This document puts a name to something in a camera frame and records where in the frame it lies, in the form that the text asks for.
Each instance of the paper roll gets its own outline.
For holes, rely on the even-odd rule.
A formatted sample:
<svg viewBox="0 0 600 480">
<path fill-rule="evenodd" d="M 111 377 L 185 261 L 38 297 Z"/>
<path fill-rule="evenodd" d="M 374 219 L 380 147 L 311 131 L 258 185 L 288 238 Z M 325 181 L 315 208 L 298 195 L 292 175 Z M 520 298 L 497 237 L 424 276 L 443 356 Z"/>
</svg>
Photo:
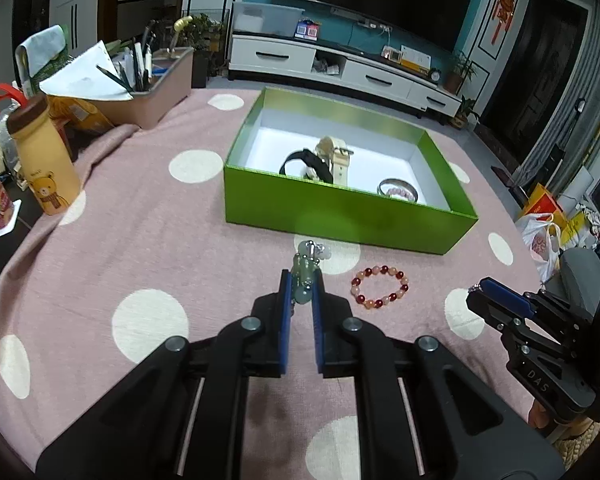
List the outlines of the paper roll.
<svg viewBox="0 0 600 480">
<path fill-rule="evenodd" d="M 567 189 L 558 197 L 558 205 L 562 208 L 564 215 L 568 218 L 576 207 L 576 204 L 582 199 L 584 194 L 593 183 L 593 177 L 584 166 L 576 177 L 567 186 Z"/>
</svg>

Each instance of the brown bottle cap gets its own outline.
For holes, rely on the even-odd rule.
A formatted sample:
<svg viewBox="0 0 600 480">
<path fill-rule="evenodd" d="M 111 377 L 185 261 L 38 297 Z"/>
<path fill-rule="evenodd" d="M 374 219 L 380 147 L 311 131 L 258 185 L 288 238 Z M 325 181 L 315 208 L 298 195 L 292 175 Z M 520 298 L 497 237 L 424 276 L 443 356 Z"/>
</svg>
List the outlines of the brown bottle cap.
<svg viewBox="0 0 600 480">
<path fill-rule="evenodd" d="M 34 95 L 27 104 L 16 108 L 7 118 L 7 131 L 10 135 L 17 134 L 29 123 L 42 115 L 48 106 L 46 94 Z"/>
</svg>

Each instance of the pink beaded bracelet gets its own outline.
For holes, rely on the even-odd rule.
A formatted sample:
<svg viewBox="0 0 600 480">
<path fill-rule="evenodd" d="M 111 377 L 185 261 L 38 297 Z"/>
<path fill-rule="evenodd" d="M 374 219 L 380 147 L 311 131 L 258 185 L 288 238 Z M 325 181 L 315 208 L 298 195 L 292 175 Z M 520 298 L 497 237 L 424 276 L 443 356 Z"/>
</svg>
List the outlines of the pink beaded bracelet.
<svg viewBox="0 0 600 480">
<path fill-rule="evenodd" d="M 360 294 L 360 283 L 372 274 L 378 273 L 395 276 L 400 281 L 400 288 L 381 300 L 368 300 L 363 294 Z M 351 280 L 351 295 L 356 298 L 357 303 L 364 305 L 366 309 L 380 308 L 383 305 L 389 304 L 389 302 L 403 297 L 407 290 L 409 290 L 409 279 L 404 275 L 404 272 L 397 270 L 395 267 L 387 267 L 386 265 L 383 265 L 382 267 L 374 266 L 373 269 L 367 267 L 365 270 L 360 270 L 360 272 L 356 274 L 356 277 Z"/>
</svg>

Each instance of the teal wall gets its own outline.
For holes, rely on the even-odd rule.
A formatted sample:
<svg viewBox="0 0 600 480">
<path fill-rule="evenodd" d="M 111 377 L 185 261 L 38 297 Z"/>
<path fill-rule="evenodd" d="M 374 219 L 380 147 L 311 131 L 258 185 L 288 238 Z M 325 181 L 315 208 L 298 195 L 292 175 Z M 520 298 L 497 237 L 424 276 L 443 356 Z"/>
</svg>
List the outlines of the teal wall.
<svg viewBox="0 0 600 480">
<path fill-rule="evenodd" d="M 365 50 L 366 52 L 380 53 L 382 47 L 387 44 L 387 34 L 382 36 L 376 30 L 369 30 L 364 27 L 355 25 L 351 20 L 339 18 L 330 14 L 330 7 L 320 4 L 312 4 L 311 2 L 303 2 L 301 0 L 244 0 L 245 2 L 257 2 L 263 4 L 277 4 L 291 7 L 302 7 L 305 9 L 304 15 L 312 20 L 321 22 L 320 38 L 328 41 L 335 41 L 341 44 L 349 43 L 351 46 Z M 467 10 L 464 24 L 458 36 L 456 48 L 464 46 L 474 19 L 476 18 L 480 0 L 471 0 Z M 391 46 L 400 50 L 400 46 L 406 45 L 415 48 L 421 52 L 431 56 L 431 65 L 438 68 L 446 68 L 446 62 L 449 54 L 426 40 L 408 34 L 403 31 L 394 31 L 391 34 Z"/>
</svg>

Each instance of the blue gripper pad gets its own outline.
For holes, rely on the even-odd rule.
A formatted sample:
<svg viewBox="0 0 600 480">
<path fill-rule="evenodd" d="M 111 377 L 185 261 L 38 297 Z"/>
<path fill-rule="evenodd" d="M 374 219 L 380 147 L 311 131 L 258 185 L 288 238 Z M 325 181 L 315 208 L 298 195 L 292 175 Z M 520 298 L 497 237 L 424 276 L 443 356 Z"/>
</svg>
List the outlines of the blue gripper pad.
<svg viewBox="0 0 600 480">
<path fill-rule="evenodd" d="M 315 363 L 318 366 L 318 373 L 321 374 L 322 366 L 324 365 L 322 345 L 324 333 L 322 332 L 322 318 L 320 317 L 320 297 L 318 294 L 318 286 L 315 281 L 312 285 L 311 310 L 314 316 Z"/>
<path fill-rule="evenodd" d="M 280 374 L 286 374 L 286 366 L 289 362 L 289 337 L 291 334 L 291 286 L 292 275 L 288 272 L 285 284 L 285 308 L 282 311 L 282 325 L 278 333 L 278 349 L 280 350 Z"/>
<path fill-rule="evenodd" d="M 508 308 L 521 318 L 532 319 L 536 314 L 527 298 L 491 278 L 480 280 L 480 288 L 488 300 Z"/>
</svg>

